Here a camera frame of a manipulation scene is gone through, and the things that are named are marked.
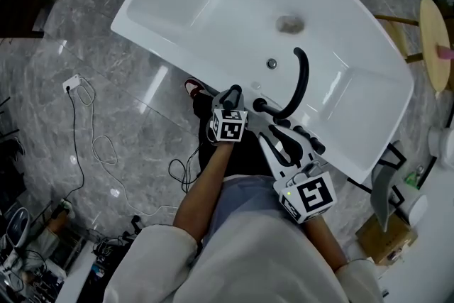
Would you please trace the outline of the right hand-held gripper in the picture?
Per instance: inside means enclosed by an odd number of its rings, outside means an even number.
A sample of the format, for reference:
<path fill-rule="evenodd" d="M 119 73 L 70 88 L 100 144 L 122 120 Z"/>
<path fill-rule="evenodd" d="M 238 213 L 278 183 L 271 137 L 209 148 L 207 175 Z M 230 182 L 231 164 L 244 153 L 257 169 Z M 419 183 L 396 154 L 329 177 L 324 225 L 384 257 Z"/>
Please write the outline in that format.
<path fill-rule="evenodd" d="M 337 203 L 337 196 L 329 172 L 324 172 L 317 161 L 311 162 L 314 150 L 309 140 L 284 126 L 270 125 L 269 130 L 289 156 L 286 159 L 266 135 L 259 133 L 258 141 L 272 176 L 281 177 L 273 184 L 280 204 L 297 224 L 328 211 Z M 303 168 L 293 172 L 295 166 Z"/>

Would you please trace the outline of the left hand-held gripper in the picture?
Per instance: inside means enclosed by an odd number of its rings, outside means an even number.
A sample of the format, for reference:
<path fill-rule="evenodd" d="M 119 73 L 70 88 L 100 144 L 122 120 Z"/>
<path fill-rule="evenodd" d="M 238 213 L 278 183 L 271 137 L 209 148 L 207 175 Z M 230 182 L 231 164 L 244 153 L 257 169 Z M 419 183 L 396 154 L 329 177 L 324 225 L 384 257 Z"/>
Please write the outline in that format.
<path fill-rule="evenodd" d="M 210 143 L 240 142 L 248 125 L 244 94 L 238 97 L 237 110 L 226 110 L 221 102 L 225 93 L 219 92 L 211 102 L 212 115 L 206 126 L 206 137 Z"/>

